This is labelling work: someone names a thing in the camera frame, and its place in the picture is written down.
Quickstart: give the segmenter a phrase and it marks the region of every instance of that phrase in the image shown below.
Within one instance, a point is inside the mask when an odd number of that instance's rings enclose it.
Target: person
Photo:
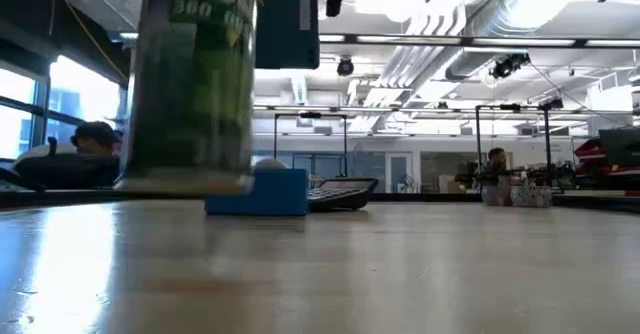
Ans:
[[[23,160],[39,158],[51,154],[89,154],[98,157],[110,157],[116,150],[120,139],[105,122],[87,122],[76,128],[75,135],[71,137],[72,143],[57,143],[55,153],[51,153],[49,144],[38,145],[22,153],[11,165],[11,170]]]
[[[489,151],[489,161],[482,166],[477,186],[482,200],[489,205],[511,205],[511,185],[507,174],[507,156],[502,148]]]
[[[55,138],[48,140],[48,146],[34,148],[36,154],[42,155],[19,158],[12,171],[45,189],[111,187],[118,177],[119,158],[114,149],[119,139],[107,123],[87,122],[78,126],[71,137],[72,149]]]
[[[484,165],[482,171],[486,174],[499,175],[507,170],[507,154],[502,148],[489,150],[489,161]]]
[[[120,140],[109,124],[101,121],[86,122],[76,128],[71,143],[78,154],[108,158],[114,155]]]

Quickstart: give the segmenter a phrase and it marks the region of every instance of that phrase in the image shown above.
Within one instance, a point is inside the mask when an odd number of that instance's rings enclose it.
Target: computer screen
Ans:
[[[600,130],[600,141],[609,164],[640,166],[640,129]]]

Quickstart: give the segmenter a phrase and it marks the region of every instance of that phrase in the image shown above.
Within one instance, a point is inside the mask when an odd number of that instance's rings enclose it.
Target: blue block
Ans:
[[[306,215],[309,212],[306,170],[256,169],[253,178],[253,188],[245,195],[207,198],[207,214]]]

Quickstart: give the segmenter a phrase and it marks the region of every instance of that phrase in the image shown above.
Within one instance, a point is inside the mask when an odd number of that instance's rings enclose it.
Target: table surface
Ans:
[[[480,204],[305,218],[202,208],[0,213],[0,333],[640,330],[640,217]]]

